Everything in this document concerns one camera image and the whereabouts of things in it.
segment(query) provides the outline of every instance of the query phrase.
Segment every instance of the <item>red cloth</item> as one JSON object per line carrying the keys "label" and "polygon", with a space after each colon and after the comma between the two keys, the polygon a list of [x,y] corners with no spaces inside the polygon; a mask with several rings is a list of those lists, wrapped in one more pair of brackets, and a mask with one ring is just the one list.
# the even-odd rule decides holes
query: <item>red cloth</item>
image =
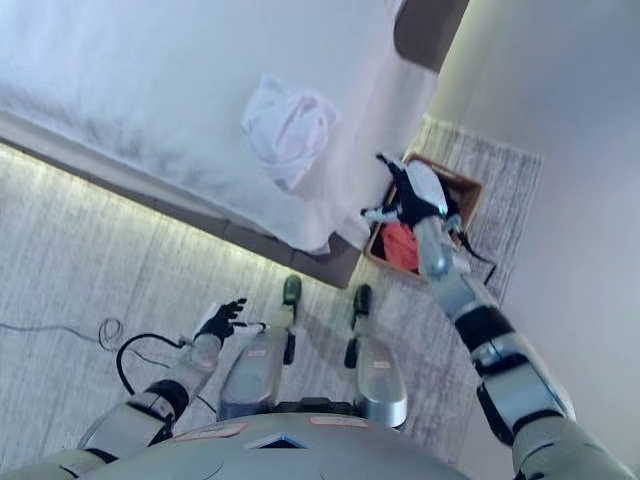
{"label": "red cloth", "polygon": [[389,263],[405,270],[418,269],[418,246],[409,227],[401,223],[387,224],[382,226],[380,234]]}

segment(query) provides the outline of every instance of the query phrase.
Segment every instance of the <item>gray carpet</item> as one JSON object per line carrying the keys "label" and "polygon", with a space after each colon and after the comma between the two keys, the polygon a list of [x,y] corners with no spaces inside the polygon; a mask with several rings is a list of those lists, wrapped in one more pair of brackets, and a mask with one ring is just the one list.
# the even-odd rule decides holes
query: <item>gray carpet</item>
{"label": "gray carpet", "polygon": [[[485,194],[471,228],[477,249],[500,263],[491,288],[501,298],[533,198],[541,161],[425,119],[417,150],[479,180]],[[483,268],[474,265],[479,272]],[[0,146],[0,321],[74,325],[95,334],[117,317],[127,335],[190,334],[212,302],[247,296],[245,319],[268,319],[291,271],[164,217],[15,150]],[[352,397],[342,367],[351,296],[374,289],[379,333],[395,349],[410,392],[406,432],[455,463],[475,377],[453,329],[425,287],[362,258],[346,291],[304,278],[296,361],[286,369],[281,399]],[[236,335],[204,396],[215,392],[247,341]],[[141,350],[172,358],[162,345]],[[134,386],[160,373],[126,359]],[[113,354],[66,333],[0,330],[0,469],[73,447],[85,429],[126,398]],[[212,421],[194,404],[184,430]]]}

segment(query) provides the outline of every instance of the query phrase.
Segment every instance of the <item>white towel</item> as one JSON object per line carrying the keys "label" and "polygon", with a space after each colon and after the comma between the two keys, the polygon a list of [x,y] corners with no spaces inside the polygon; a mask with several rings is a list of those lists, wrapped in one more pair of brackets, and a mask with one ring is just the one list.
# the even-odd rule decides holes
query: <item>white towel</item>
{"label": "white towel", "polygon": [[264,171],[293,189],[329,141],[340,114],[320,93],[263,75],[242,119],[242,129]]}

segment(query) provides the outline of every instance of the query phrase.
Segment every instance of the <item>floor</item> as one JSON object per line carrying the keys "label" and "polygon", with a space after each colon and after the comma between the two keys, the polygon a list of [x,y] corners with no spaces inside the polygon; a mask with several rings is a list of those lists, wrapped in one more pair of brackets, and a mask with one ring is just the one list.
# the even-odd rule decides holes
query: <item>floor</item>
{"label": "floor", "polygon": [[[421,149],[433,146],[428,139],[436,135],[434,128],[425,131]],[[503,265],[492,285],[501,298],[535,191],[539,159],[454,133],[436,143],[462,170],[470,164],[465,158],[482,167],[478,175],[489,188],[472,238],[483,251],[493,249],[488,253]],[[506,176],[513,162],[516,168]],[[105,318],[115,317],[125,324],[126,336],[154,331],[177,338],[192,333],[212,302],[247,297],[247,321],[268,319],[280,302],[281,284],[291,273],[285,267],[7,147],[0,146],[0,163],[3,322],[66,324],[95,335]],[[524,179],[528,189],[505,178]],[[502,227],[510,234],[486,234]],[[405,373],[411,404],[406,433],[455,463],[475,388],[467,354],[423,284],[366,259],[360,260],[347,290],[303,279],[296,361],[286,369],[281,399],[352,398],[351,373],[342,359],[352,295],[363,282],[374,290],[378,333],[394,348]],[[246,340],[236,335],[225,344],[219,370],[203,393],[211,402]],[[158,360],[172,358],[172,352],[157,345],[141,350]],[[0,365],[3,431],[10,432],[0,439],[2,470],[73,448],[97,416],[126,398],[113,355],[64,332],[3,331]],[[138,387],[159,374],[135,358],[127,359],[125,368]],[[176,430],[211,421],[207,410],[194,405]]]}

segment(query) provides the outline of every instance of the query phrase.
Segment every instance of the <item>white bedsheet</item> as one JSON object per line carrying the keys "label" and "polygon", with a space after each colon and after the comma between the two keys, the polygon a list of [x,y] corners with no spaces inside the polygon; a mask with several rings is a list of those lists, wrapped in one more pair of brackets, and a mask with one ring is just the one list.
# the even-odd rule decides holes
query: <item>white bedsheet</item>
{"label": "white bedsheet", "polygon": [[[289,245],[359,246],[436,75],[393,49],[391,0],[0,0],[0,109],[246,219]],[[343,115],[296,190],[258,167],[240,121],[260,75]]]}

